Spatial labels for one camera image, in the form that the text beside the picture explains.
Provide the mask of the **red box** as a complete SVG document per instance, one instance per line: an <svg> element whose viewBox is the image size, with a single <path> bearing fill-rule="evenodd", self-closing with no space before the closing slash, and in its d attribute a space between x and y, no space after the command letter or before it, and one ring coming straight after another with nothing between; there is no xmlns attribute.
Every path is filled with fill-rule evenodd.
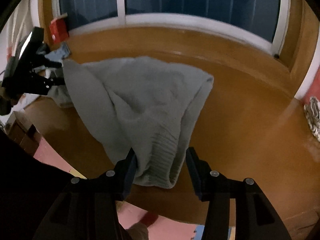
<svg viewBox="0 0 320 240"><path fill-rule="evenodd" d="M50 34L53 40L53 44L57 44L65 41L69 38L69 33L66 25L67 13L57 16L50 22Z"/></svg>

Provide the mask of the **light blue denim garment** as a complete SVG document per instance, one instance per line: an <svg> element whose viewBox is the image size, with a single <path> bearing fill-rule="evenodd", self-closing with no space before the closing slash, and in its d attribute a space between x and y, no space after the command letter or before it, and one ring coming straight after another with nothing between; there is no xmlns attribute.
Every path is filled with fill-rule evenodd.
<svg viewBox="0 0 320 240"><path fill-rule="evenodd" d="M66 42L62 42L61 46L54 51L46 54L44 57L53 62L61 62L71 55L71 50L67 46Z"/></svg>

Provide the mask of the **pink white curtain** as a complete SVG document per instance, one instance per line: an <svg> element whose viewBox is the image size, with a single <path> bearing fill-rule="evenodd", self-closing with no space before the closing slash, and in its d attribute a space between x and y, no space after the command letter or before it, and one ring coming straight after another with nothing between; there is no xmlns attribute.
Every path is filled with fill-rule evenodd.
<svg viewBox="0 0 320 240"><path fill-rule="evenodd" d="M317 73L313 79L312 84L308 88L307 93L302 98L302 105L307 105L310 103L310 98L314 96L318 100L320 99L320 70L317 69Z"/></svg>

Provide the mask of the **patterned folded cloth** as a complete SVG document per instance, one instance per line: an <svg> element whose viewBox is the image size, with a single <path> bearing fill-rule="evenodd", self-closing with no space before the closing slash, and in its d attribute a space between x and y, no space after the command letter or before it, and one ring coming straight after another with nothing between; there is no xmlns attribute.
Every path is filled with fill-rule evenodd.
<svg viewBox="0 0 320 240"><path fill-rule="evenodd" d="M304 105L304 114L312 135L320 142L319 135L319 100L311 96L309 104Z"/></svg>

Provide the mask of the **white framed window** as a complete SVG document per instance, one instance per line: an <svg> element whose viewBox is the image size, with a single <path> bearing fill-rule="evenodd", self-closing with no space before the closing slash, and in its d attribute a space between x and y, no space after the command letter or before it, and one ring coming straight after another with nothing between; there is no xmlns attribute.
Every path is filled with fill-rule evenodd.
<svg viewBox="0 0 320 240"><path fill-rule="evenodd" d="M195 30L278 55L291 0L52 0L70 34L120 27Z"/></svg>

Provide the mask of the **grey knit sweater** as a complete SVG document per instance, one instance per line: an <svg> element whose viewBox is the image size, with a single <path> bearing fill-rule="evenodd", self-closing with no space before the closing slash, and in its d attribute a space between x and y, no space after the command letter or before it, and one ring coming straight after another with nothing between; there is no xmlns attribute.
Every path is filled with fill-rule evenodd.
<svg viewBox="0 0 320 240"><path fill-rule="evenodd" d="M48 93L74 106L113 163L134 150L135 184L170 189L214 78L203 70L147 56L79 64L65 60L65 84Z"/></svg>

